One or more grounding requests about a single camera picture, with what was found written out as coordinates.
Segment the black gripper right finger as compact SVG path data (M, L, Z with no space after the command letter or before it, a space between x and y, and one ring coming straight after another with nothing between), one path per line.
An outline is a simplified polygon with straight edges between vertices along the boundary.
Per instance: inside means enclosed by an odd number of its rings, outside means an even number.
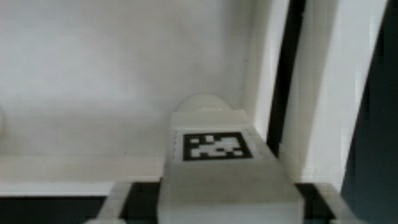
M297 183L295 186L304 197L302 224L368 224L334 189L324 189L318 183Z

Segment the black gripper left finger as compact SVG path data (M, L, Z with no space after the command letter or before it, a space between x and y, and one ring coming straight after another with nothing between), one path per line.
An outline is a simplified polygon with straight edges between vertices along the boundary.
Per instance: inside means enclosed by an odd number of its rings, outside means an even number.
M95 218L82 224L158 224L160 182L118 182Z

